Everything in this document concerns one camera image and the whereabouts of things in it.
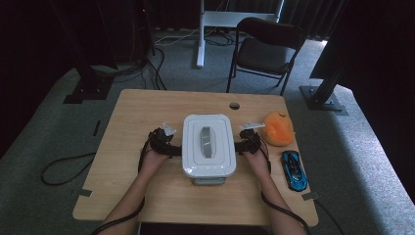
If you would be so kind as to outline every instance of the toy car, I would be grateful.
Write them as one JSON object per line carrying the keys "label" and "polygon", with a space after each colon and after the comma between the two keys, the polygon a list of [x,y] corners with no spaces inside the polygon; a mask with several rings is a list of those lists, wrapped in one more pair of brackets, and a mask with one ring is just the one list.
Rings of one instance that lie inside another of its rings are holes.
{"label": "toy car", "polygon": [[284,151],[281,157],[288,187],[300,192],[307,187],[307,178],[302,170],[300,154],[297,151]]}

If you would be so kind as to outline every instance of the hand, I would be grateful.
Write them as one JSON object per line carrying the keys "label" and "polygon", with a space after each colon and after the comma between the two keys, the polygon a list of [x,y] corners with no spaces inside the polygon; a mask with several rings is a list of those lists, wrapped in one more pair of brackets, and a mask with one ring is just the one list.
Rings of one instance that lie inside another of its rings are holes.
{"label": "hand", "polygon": [[144,159],[139,174],[153,177],[169,156],[156,153],[156,151],[152,150],[150,144],[147,146],[144,153],[145,154],[142,157]]}
{"label": "hand", "polygon": [[254,171],[256,177],[260,179],[264,176],[269,176],[268,164],[262,151],[257,150],[254,154],[251,154],[250,152],[243,152],[243,154],[250,163],[251,168]]}

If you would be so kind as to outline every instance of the white plastic container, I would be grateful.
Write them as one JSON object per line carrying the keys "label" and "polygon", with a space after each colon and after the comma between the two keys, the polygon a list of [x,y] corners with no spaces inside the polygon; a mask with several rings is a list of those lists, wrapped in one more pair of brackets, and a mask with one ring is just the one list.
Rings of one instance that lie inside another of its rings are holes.
{"label": "white plastic container", "polygon": [[235,145],[225,115],[190,115],[184,120],[182,165],[195,184],[222,184],[236,169]]}

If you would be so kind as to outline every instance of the black curtain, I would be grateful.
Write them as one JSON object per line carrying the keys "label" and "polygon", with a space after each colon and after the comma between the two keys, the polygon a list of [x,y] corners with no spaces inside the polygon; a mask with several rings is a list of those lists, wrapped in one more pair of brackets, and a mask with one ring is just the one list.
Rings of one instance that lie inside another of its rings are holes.
{"label": "black curtain", "polygon": [[350,0],[311,77],[353,95],[403,186],[415,199],[415,3]]}

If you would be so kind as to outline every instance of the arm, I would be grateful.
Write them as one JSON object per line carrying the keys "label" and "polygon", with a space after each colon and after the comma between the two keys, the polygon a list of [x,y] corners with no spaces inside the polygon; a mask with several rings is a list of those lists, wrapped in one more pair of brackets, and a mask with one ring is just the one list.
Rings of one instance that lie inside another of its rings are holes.
{"label": "arm", "polygon": [[[147,187],[150,184],[151,179],[157,173],[168,156],[159,155],[155,151],[152,151],[150,146],[149,151],[144,158],[143,165],[140,172],[131,183],[127,192],[122,199],[113,208],[113,210],[107,215],[104,223],[113,221],[115,219],[127,216],[135,212],[143,201],[144,195],[147,191]],[[137,216],[131,218],[123,223],[112,226],[101,233],[104,234],[132,234],[135,226],[137,225]]]}
{"label": "arm", "polygon": [[[280,191],[274,183],[271,175],[268,172],[266,160],[263,157],[261,151],[256,151],[253,155],[249,152],[244,152],[244,156],[253,169],[254,174],[259,180],[259,184],[265,198],[268,199],[274,205],[277,205],[283,209],[290,211],[284,198],[281,196]],[[305,231],[302,225],[294,218],[276,211],[268,207],[269,219],[271,221],[271,227],[274,235],[303,235]]]}

